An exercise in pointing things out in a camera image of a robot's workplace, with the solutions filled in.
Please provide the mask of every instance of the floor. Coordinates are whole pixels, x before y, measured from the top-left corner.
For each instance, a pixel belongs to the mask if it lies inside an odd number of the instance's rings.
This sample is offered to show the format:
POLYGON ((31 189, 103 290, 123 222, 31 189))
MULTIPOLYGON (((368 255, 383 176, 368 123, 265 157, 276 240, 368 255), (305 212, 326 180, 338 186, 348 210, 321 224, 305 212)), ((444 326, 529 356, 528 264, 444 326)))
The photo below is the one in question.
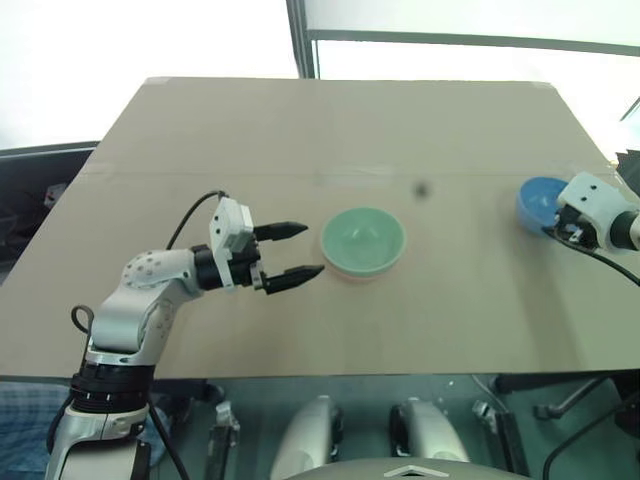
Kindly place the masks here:
MULTIPOLYGON (((487 398, 469 375, 234 379, 215 383, 226 390, 241 424, 240 442, 229 458, 226 480, 267 479, 289 419, 305 402, 320 394, 330 395, 344 411, 341 460, 387 456, 390 407, 407 397, 418 396, 435 402, 446 412, 474 463, 489 466, 501 463, 501 459, 492 454, 491 439, 471 412, 477 399, 487 398)), ((516 414, 534 479, 541 478, 542 464, 551 450, 619 401, 613 385, 605 382, 561 420, 542 422, 531 415, 533 405, 557 401, 579 384, 503 397, 516 414)), ((176 438, 192 479, 203 478, 208 431, 213 420, 211 406, 196 405, 190 422, 176 438)), ((636 459, 639 450, 640 441, 622 433, 613 421, 607 421, 558 457, 551 478, 640 478, 640 462, 636 459)), ((152 475, 153 480, 177 478, 166 456, 152 475)))

